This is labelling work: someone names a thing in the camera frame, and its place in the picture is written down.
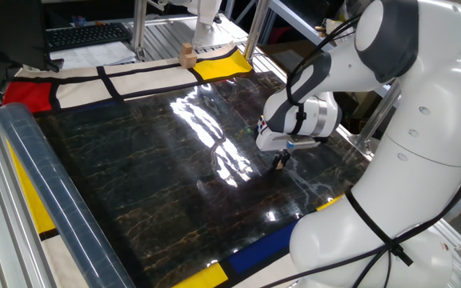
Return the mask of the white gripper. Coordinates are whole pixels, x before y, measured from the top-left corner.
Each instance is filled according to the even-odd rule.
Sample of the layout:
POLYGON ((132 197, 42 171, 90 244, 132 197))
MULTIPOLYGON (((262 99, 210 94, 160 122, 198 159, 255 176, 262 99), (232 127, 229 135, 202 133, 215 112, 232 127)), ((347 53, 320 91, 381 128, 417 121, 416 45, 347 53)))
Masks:
MULTIPOLYGON (((255 139, 255 144, 261 151, 284 150, 282 156, 282 164, 285 166, 291 157, 287 148, 287 143, 292 139, 288 134, 273 132, 269 127, 263 127, 258 130, 258 135, 255 139)), ((276 169, 280 162, 280 154, 276 154, 272 162, 272 167, 276 169)))

